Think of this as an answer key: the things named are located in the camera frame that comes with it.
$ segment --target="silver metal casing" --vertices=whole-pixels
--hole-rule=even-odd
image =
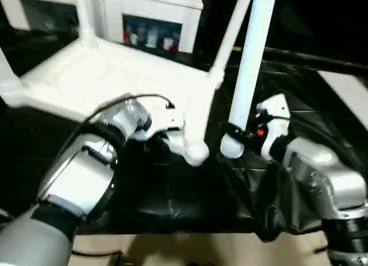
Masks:
[[[116,154],[103,138],[83,134],[60,156],[43,180],[38,198],[65,208],[77,217],[87,216],[104,193],[113,187],[114,172],[109,164],[91,156],[83,148],[92,148],[105,160]]]

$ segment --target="orange light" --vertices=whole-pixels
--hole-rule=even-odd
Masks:
[[[262,130],[262,129],[258,129],[257,130],[257,135],[258,136],[262,137],[264,134],[265,134],[265,131],[264,130]]]

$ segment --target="floor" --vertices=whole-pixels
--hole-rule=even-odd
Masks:
[[[186,266],[191,262],[215,266],[320,266],[328,265],[325,253],[313,250],[326,245],[322,232],[304,236],[280,234],[263,243],[254,234],[174,234],[77,236],[74,249],[108,252],[121,249],[137,266]],[[69,266],[107,266],[109,258],[72,256]]]

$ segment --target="white plastic structure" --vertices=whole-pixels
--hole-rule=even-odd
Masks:
[[[253,0],[229,116],[229,122],[243,130],[248,122],[274,4],[275,0]],[[226,134],[221,141],[220,150],[226,157],[238,158],[243,154],[244,145]]]
[[[122,16],[143,17],[181,24],[178,50],[192,53],[203,9],[202,0],[104,0],[104,3],[105,39],[123,42],[127,26]]]
[[[63,5],[76,5],[76,0],[37,0],[52,3],[60,3]],[[104,33],[104,0],[90,0],[93,11],[90,18],[92,19],[93,27],[98,36],[103,36]],[[1,0],[1,4],[6,13],[12,27],[22,30],[31,30],[26,11],[23,8],[21,0]]]
[[[219,56],[226,58],[210,72],[98,38],[92,30],[86,1],[77,0],[79,38],[21,78],[17,79],[1,53],[2,99],[10,107],[31,106],[81,121],[100,104],[126,92],[161,94],[183,112],[183,140],[177,141],[173,150],[190,164],[201,164],[209,154],[204,135],[213,95],[223,81],[228,55],[250,0],[238,0],[232,27],[227,29],[227,35],[232,30],[236,33],[231,34],[233,39],[224,39]],[[157,98],[140,101],[148,111],[166,104]]]

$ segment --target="black fabric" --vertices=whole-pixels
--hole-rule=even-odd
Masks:
[[[41,203],[32,214],[32,219],[50,225],[60,230],[69,239],[70,243],[74,240],[79,219],[62,207],[51,203]]]
[[[22,54],[20,50],[16,49],[15,55]],[[15,55],[9,57],[11,65]],[[35,64],[18,62],[16,73]],[[236,77],[237,69],[229,69],[214,97],[205,139],[211,156],[202,166],[187,165],[157,138],[147,143],[129,142],[121,155],[117,191],[108,209],[94,223],[83,225],[79,233],[240,232],[271,241],[281,231],[303,234],[319,230],[320,221],[308,206],[301,185],[289,173],[248,149],[237,160],[219,154],[219,123],[228,118]],[[329,145],[294,119],[322,129],[344,146],[348,159],[353,158],[345,163],[353,161],[351,166],[366,178],[367,131],[317,72],[285,63],[263,63],[250,119],[256,103],[281,92],[292,112],[293,132]],[[2,209],[18,215],[29,208],[54,156],[75,127],[76,123],[55,115],[29,107],[9,109],[0,103]]]

